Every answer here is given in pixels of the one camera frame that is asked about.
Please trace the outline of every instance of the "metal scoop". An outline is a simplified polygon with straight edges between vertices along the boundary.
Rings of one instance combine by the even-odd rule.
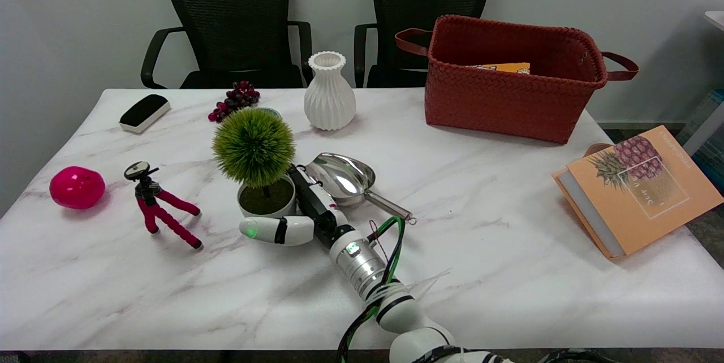
[[[367,199],[383,211],[401,217],[410,224],[417,222],[409,210],[371,190],[375,180],[374,170],[364,162],[323,152],[306,166],[306,172],[314,180],[321,181],[324,190],[340,206],[354,206]]]

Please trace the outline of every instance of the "table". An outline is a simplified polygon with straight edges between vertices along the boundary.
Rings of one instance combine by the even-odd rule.
[[[334,349],[362,303],[316,242],[275,247],[242,237],[238,185],[222,177],[207,113],[224,90],[163,90],[173,107],[145,133],[118,119],[150,90],[106,90],[68,143],[0,221],[0,347],[38,349]],[[313,129],[303,90],[262,90],[297,143],[297,162],[322,151],[367,162],[376,190],[411,209],[398,278],[429,316],[468,348],[724,348],[724,272],[685,228],[625,260],[596,249],[550,173],[610,141],[583,113],[564,146],[424,123],[423,90],[357,90],[357,115]],[[160,225],[143,226],[124,169],[154,179],[204,212],[167,207],[204,242],[195,252]],[[104,176],[88,211],[52,202],[63,167]],[[387,218],[364,204],[353,226]],[[388,253],[396,240],[383,237]],[[394,335],[365,324],[354,348]]]

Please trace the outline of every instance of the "woven basket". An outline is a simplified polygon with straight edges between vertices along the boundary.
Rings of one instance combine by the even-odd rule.
[[[588,34],[573,28],[443,15],[435,22],[429,49],[406,41],[429,32],[407,29],[395,42],[429,59],[425,118],[434,126],[565,144],[595,90],[608,80],[631,80],[639,71],[630,59],[600,52]],[[607,72],[603,57],[626,71]],[[531,73],[475,67],[513,62],[529,62]]]

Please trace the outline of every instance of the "red tripod leg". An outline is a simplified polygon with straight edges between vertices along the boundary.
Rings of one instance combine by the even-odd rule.
[[[141,198],[137,198],[138,208],[143,213],[143,222],[145,222],[145,228],[148,229],[150,234],[158,233],[158,226],[156,226],[156,218],[153,216],[153,211],[148,207],[147,204]]]
[[[182,211],[185,211],[186,213],[191,213],[194,216],[198,216],[201,213],[201,209],[197,208],[195,204],[191,204],[179,198],[176,198],[176,196],[173,196],[171,195],[171,193],[168,193],[166,191],[161,191],[161,193],[156,195],[156,198],[159,198],[162,201],[166,201],[174,208],[181,209]]]
[[[158,206],[158,204],[150,206],[149,209],[156,217],[158,217],[158,219],[161,219],[161,222],[168,224],[168,227],[170,227],[175,234],[178,234],[179,237],[181,237],[181,239],[183,239],[191,247],[194,247],[194,249],[197,250],[201,249],[201,240],[197,239],[196,236],[187,231],[185,227],[181,226],[181,224],[177,222],[173,216],[168,214],[168,212],[163,210],[163,208]]]

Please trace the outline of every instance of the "ribbed vase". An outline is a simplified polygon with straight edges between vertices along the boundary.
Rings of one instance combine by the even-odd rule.
[[[357,111],[355,92],[342,77],[347,60],[337,52],[319,52],[309,59],[314,79],[304,94],[304,113],[320,129],[340,129]]]

